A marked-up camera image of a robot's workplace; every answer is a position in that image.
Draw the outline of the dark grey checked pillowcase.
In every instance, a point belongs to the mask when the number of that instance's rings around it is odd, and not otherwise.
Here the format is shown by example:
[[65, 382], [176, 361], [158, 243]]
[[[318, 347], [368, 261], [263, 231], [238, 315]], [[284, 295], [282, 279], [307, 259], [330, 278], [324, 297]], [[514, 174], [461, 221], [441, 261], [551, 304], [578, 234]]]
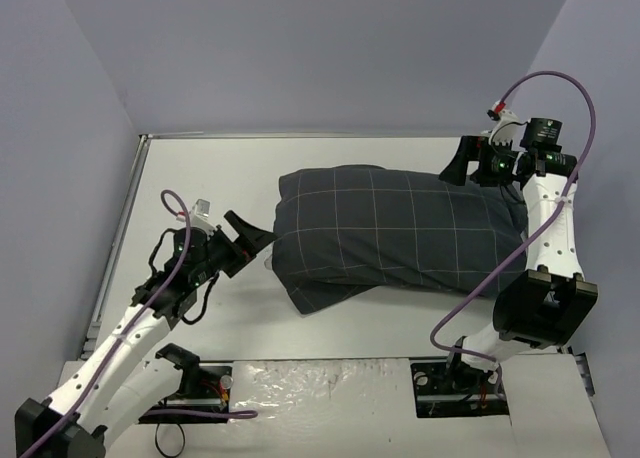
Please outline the dark grey checked pillowcase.
[[375, 287], [468, 294], [523, 241], [513, 187], [373, 165], [280, 177], [272, 270], [302, 315]]

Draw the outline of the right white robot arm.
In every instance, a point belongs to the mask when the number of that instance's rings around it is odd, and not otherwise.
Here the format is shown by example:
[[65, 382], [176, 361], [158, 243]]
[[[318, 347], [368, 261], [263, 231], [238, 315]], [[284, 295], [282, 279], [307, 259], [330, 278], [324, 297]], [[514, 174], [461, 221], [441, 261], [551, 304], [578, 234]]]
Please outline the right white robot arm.
[[526, 207], [528, 229], [524, 271], [496, 298], [491, 322], [460, 338], [443, 367], [446, 384], [465, 391], [480, 375], [528, 349], [565, 345], [598, 298], [584, 277], [573, 220], [578, 160], [558, 143], [561, 122], [532, 118], [524, 124], [521, 151], [512, 148], [516, 122], [501, 119], [493, 130], [464, 136], [441, 181], [461, 186], [516, 183]]

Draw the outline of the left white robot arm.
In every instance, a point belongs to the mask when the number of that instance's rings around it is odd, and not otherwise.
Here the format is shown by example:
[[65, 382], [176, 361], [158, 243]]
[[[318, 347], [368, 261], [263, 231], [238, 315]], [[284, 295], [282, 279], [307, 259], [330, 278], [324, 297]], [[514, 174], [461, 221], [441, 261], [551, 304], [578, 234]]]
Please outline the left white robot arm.
[[201, 286], [234, 277], [277, 237], [233, 211], [224, 217], [235, 239], [196, 211], [177, 217], [185, 225], [171, 232], [171, 258], [136, 288], [111, 334], [63, 385], [16, 411], [17, 456], [103, 457], [128, 428], [158, 414], [159, 401], [198, 390], [198, 356], [164, 338], [183, 322]]

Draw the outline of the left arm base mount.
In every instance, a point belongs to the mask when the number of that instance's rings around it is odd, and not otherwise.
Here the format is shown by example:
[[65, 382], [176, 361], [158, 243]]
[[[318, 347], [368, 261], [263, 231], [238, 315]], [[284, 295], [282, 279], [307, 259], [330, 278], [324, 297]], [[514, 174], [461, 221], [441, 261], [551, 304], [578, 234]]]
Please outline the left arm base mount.
[[[220, 384], [220, 379], [232, 382], [232, 367], [226, 365], [206, 365], [196, 378], [195, 387], [186, 394], [170, 395], [160, 400], [150, 411], [161, 409], [190, 410], [194, 412], [225, 414], [229, 412], [230, 391]], [[146, 413], [139, 419], [139, 424], [226, 424], [228, 418], [194, 416], [192, 414], [163, 413], [150, 415]]]

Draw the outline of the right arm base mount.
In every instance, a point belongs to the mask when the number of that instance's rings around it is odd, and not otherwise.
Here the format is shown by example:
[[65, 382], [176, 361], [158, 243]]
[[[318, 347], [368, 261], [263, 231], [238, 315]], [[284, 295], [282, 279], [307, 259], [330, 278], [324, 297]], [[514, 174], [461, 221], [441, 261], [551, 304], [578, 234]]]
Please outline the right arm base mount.
[[411, 361], [410, 372], [419, 419], [509, 415], [506, 399], [495, 393], [486, 372], [473, 368], [452, 372], [445, 359]]

